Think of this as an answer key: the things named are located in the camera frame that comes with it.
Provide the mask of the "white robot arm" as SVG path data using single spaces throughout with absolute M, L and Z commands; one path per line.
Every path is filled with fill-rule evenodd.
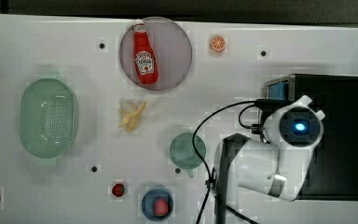
M 227 224 L 229 214 L 252 221 L 234 209 L 239 189 L 296 199 L 324 135 L 324 112 L 311 109 L 311 102 L 307 95 L 294 102 L 257 99 L 263 118 L 254 131 L 261 138 L 234 133 L 221 141 L 214 157 L 215 224 Z

